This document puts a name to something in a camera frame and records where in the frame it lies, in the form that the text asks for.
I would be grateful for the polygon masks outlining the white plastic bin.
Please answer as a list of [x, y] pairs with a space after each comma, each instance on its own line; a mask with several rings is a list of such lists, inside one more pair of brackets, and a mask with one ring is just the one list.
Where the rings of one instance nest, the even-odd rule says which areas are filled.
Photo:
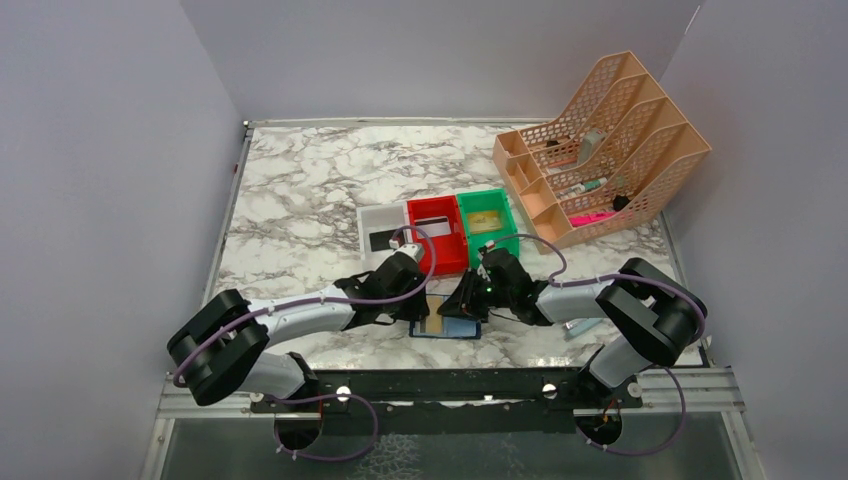
[[399, 227], [407, 224], [406, 203], [358, 207], [356, 218], [361, 264], [365, 270], [373, 270], [393, 253], [389, 240]]

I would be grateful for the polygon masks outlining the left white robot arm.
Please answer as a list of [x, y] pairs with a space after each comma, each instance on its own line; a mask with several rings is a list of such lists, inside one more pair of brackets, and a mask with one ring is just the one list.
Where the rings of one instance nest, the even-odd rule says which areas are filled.
[[282, 301], [245, 299], [238, 290], [215, 295], [168, 341], [173, 382], [200, 406], [237, 392], [279, 399], [306, 396], [314, 377], [298, 354], [269, 347], [320, 332], [342, 332], [391, 321], [419, 321], [429, 313], [427, 276], [419, 244], [404, 245], [376, 269]]

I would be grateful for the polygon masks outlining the green plastic bin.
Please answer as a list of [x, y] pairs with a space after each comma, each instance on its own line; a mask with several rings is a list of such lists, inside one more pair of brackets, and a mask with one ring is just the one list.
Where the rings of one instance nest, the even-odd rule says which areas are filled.
[[517, 226], [503, 189], [459, 193], [456, 199], [465, 230], [469, 264], [477, 269], [479, 249], [490, 241], [516, 234]]

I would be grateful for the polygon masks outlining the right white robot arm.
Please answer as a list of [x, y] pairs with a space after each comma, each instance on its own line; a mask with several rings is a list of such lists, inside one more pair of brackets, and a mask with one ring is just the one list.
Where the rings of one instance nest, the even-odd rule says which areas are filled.
[[700, 338], [708, 315], [697, 296], [639, 257], [612, 274], [557, 285], [532, 278], [505, 248], [485, 253], [479, 269], [463, 275], [438, 312], [482, 321], [497, 308], [508, 309], [530, 326], [610, 320], [618, 338], [579, 372], [579, 388], [597, 395], [612, 392], [651, 366], [673, 366]]

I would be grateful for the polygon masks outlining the peach desk organizer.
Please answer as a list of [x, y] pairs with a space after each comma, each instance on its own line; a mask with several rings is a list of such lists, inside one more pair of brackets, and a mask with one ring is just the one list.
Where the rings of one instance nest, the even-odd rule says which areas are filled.
[[[604, 142], [577, 165], [591, 129]], [[527, 229], [565, 248], [653, 221], [712, 148], [630, 51], [600, 58], [555, 119], [497, 135], [493, 162]], [[593, 191], [560, 199], [565, 188], [606, 177]], [[614, 211], [608, 220], [574, 228], [570, 216]]]

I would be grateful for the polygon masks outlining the red plastic bin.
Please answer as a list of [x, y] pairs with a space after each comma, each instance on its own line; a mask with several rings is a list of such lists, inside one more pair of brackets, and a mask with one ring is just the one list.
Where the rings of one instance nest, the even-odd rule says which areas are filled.
[[435, 276], [462, 273], [469, 266], [469, 251], [456, 196], [412, 199], [406, 202], [406, 210], [409, 223], [432, 242], [429, 245], [417, 231], [412, 232], [413, 241], [424, 248], [422, 272], [434, 265]]

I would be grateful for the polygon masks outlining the navy blue card holder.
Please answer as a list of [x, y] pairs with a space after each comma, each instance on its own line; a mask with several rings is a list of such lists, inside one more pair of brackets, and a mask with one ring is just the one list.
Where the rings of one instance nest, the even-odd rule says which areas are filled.
[[410, 323], [409, 336], [412, 338], [476, 340], [482, 336], [481, 323], [466, 318], [444, 317], [444, 332], [441, 335], [426, 335], [421, 332], [422, 322]]

